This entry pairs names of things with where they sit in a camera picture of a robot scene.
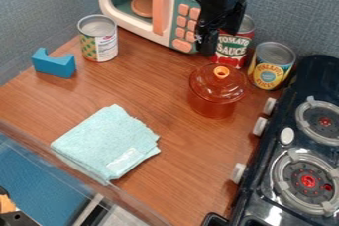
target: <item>black stovetop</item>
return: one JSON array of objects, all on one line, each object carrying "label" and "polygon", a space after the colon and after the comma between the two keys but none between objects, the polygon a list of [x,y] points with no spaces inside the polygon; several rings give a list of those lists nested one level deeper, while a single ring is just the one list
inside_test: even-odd
[{"label": "black stovetop", "polygon": [[[304,58],[249,160],[227,225],[339,225],[337,106],[339,59]],[[288,145],[286,128],[294,133]]]}]

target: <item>toy can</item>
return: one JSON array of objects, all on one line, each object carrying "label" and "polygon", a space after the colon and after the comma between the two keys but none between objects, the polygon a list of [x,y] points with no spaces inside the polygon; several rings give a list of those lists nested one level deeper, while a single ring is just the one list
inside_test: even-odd
[{"label": "toy can", "polygon": [[296,55],[289,47],[276,43],[258,44],[248,69],[250,81],[265,90],[278,89],[288,78]]},{"label": "toy can", "polygon": [[229,64],[237,69],[244,66],[249,44],[254,37],[255,24],[253,19],[245,15],[239,32],[233,36],[220,30],[214,63]]},{"label": "toy can", "polygon": [[104,62],[118,54],[118,31],[116,23],[104,15],[90,15],[82,18],[77,29],[80,33],[84,58]]}]

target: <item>wooden countertop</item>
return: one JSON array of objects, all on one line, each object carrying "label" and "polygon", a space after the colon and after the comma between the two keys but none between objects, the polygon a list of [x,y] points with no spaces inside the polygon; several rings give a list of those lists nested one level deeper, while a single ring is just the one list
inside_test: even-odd
[{"label": "wooden countertop", "polygon": [[94,63],[82,58],[78,37],[52,56],[76,55],[77,73],[62,79],[30,68],[0,88],[1,118],[49,144],[104,106],[118,104],[159,134],[160,154],[114,184],[173,225],[199,225],[222,215],[237,186],[229,177],[258,143],[251,130],[269,96],[249,85],[235,114],[204,118],[186,101],[188,77],[208,63],[119,30],[119,55]]}]

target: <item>pot lid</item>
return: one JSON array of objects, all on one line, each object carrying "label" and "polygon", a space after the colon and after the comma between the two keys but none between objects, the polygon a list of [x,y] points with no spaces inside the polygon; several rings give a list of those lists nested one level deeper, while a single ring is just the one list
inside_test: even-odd
[{"label": "pot lid", "polygon": [[191,89],[205,100],[231,103],[246,90],[246,76],[232,66],[212,63],[197,69],[189,79]]}]

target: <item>gray wall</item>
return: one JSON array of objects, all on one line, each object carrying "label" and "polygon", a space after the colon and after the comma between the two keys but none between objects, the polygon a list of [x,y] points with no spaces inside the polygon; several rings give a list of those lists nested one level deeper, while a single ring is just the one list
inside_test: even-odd
[{"label": "gray wall", "polygon": [[339,0],[249,0],[255,43],[278,41],[299,56],[324,53],[339,57]]},{"label": "gray wall", "polygon": [[[0,0],[0,84],[27,68],[37,47],[49,51],[76,35],[76,22],[97,0]],[[299,56],[339,57],[339,0],[249,0],[255,44],[278,41]]]},{"label": "gray wall", "polygon": [[49,52],[76,35],[76,22],[96,13],[97,0],[0,0],[0,84],[31,65],[38,47]]}]

